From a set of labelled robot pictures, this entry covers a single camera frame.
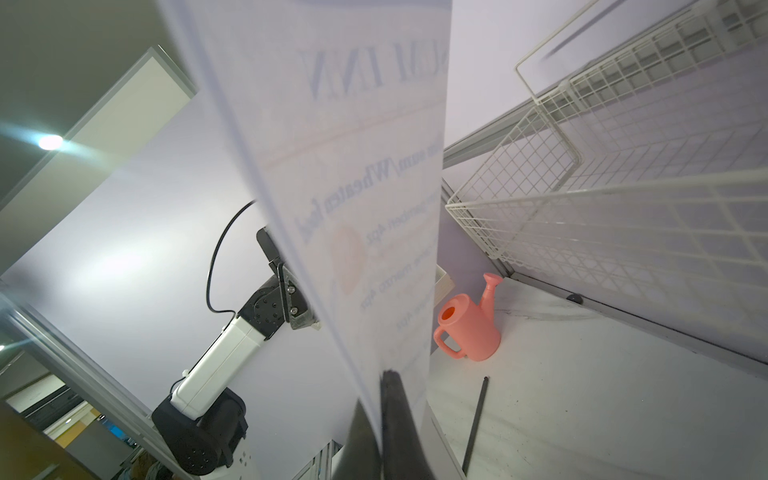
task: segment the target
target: black rod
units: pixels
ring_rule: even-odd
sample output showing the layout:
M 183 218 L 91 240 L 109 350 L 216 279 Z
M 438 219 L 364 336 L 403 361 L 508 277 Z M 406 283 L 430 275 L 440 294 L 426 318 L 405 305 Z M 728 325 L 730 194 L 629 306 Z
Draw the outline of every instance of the black rod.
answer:
M 467 451 L 464 453 L 464 462 L 462 463 L 462 471 L 464 475 L 467 475 L 469 470 L 469 459 L 472 458 L 472 450 L 475 448 L 475 438 L 478 436 L 478 426 L 480 425 L 480 414 L 482 413 L 482 404 L 485 403 L 485 392 L 488 390 L 488 377 L 482 380 L 482 388 L 480 388 L 480 399 L 478 400 L 478 408 L 475 409 L 475 419 L 472 420 L 472 430 L 469 431 L 469 442 L 467 442 Z

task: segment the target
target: white wire rack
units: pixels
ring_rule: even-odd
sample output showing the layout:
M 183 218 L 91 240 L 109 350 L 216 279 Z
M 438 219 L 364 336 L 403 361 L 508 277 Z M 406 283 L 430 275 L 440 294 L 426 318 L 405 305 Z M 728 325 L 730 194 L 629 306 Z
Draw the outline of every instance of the white wire rack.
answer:
M 446 208 L 491 258 L 768 353 L 767 35 L 765 0 L 698 2 L 531 91 L 535 106 Z

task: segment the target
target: watering can handle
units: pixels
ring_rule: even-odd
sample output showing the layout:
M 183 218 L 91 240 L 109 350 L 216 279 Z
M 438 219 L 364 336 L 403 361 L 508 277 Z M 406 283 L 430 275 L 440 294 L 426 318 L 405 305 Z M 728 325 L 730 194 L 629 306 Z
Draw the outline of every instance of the watering can handle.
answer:
M 464 358 L 464 349 L 458 349 L 458 352 L 453 350 L 451 347 L 447 346 L 445 342 L 442 341 L 442 338 L 440 336 L 445 332 L 445 329 L 442 328 L 442 326 L 438 325 L 437 330 L 435 330 L 435 335 L 432 337 L 435 339 L 435 343 L 437 343 L 437 346 L 442 349 L 443 352 L 448 353 L 450 356 L 452 356 L 455 359 L 463 359 Z

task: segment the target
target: ceiling light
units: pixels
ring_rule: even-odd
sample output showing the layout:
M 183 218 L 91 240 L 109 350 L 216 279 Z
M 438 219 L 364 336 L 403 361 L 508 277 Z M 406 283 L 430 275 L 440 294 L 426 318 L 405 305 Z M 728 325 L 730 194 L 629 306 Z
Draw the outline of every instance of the ceiling light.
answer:
M 38 145 L 43 150 L 56 150 L 63 143 L 64 139 L 58 135 L 45 135 L 38 141 Z

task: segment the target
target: white table surface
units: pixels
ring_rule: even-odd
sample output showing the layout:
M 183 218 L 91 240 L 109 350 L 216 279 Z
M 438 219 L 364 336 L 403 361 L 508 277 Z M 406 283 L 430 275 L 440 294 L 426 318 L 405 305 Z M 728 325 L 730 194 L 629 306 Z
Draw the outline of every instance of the white table surface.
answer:
M 490 359 L 432 354 L 428 399 L 467 478 L 768 478 L 768 382 L 506 279 Z

